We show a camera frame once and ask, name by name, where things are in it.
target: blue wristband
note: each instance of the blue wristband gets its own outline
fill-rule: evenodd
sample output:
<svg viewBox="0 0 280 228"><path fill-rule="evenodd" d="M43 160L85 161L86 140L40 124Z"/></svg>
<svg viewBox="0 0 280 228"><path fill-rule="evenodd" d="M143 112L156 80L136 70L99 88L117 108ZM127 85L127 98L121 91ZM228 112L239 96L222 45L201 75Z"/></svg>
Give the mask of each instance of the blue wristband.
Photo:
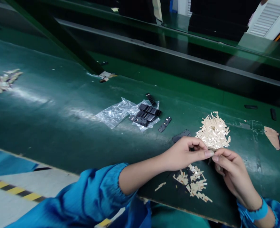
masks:
<svg viewBox="0 0 280 228"><path fill-rule="evenodd" d="M267 215L268 212L268 206L265 200L261 197L262 199L262 206L260 209L256 211L249 212L243 205L240 204L240 202L237 200L237 205L238 205L238 211L240 214L243 216L247 217L252 223L255 220L260 220L264 218Z"/></svg>

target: air vent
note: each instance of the air vent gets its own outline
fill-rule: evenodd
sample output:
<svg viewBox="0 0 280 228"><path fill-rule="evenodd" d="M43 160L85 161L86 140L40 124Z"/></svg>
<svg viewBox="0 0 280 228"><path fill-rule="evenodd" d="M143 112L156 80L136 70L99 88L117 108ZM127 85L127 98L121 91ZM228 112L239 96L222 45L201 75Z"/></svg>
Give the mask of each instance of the air vent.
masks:
<svg viewBox="0 0 280 228"><path fill-rule="evenodd" d="M249 33L256 36L265 37L279 16L280 6L267 3Z"/></svg>
<svg viewBox="0 0 280 228"><path fill-rule="evenodd" d="M193 13L190 11L190 1L191 0L188 0L188 9L187 9L187 15L188 16L191 16Z"/></svg>

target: left hand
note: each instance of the left hand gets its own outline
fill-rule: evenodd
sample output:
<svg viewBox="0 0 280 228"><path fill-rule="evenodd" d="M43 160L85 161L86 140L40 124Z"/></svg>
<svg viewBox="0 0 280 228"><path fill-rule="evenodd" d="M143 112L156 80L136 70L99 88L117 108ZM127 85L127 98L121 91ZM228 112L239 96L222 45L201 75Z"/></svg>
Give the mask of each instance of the left hand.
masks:
<svg viewBox="0 0 280 228"><path fill-rule="evenodd" d="M207 149L201 139L183 136L171 148L160 155L167 171L176 171L189 166L193 162L210 158L214 152Z"/></svg>

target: blue sleeve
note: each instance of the blue sleeve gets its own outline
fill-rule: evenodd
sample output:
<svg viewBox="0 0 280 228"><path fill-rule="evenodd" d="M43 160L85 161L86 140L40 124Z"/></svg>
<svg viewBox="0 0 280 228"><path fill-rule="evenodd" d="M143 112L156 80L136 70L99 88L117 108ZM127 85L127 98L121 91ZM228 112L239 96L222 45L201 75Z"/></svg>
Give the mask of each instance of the blue sleeve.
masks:
<svg viewBox="0 0 280 228"><path fill-rule="evenodd" d="M55 198L48 198L8 227L94 227L113 217L136 194L126 196L119 187L119 175L127 164L100 170L88 169Z"/></svg>
<svg viewBox="0 0 280 228"><path fill-rule="evenodd" d="M280 228L280 203L277 202L276 200L271 200L271 199L264 199L264 200L268 204L268 206L270 206L270 208L272 209L275 215L276 222L274 228ZM242 221L241 227L257 228L257 226L255 226L250 220L248 220L245 215L240 213L240 218Z"/></svg>

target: green surface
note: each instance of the green surface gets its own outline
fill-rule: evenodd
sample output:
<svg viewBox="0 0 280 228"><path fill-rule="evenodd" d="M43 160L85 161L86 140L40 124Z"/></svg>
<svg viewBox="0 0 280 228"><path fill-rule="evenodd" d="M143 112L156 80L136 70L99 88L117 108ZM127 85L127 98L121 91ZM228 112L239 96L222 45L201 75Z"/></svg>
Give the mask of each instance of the green surface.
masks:
<svg viewBox="0 0 280 228"><path fill-rule="evenodd" d="M2 31L6 41L10 41L8 34ZM20 45L36 49L40 43L42 52L63 54L47 39L22 33L13 37L19 37L12 42ZM173 136L184 129L195 135L201 118L218 111L230 126L229 148L244 159L258 192L280 202L280 150L275 150L263 132L266 125L280 133L280 108L276 108L278 120L273 121L270 105L92 53L97 61L109 62L107 71L124 75L101 84L77 63L47 54L0 41L0 74L16 68L24 72L12 92L0 94L1 149L79 174L87 168L158 155L172 145ZM141 133L128 119L113 130L96 119L98 112L120 102L121 97L138 103L147 92L160 100L161 119L172 118L163 133L158 132L158 124ZM259 109L247 110L244 104ZM221 177L205 162L196 165L204 170L208 182L204 193L213 203L178 192L169 173L152 179L139 194L237 226L236 204ZM162 182L167 184L154 192Z"/></svg>

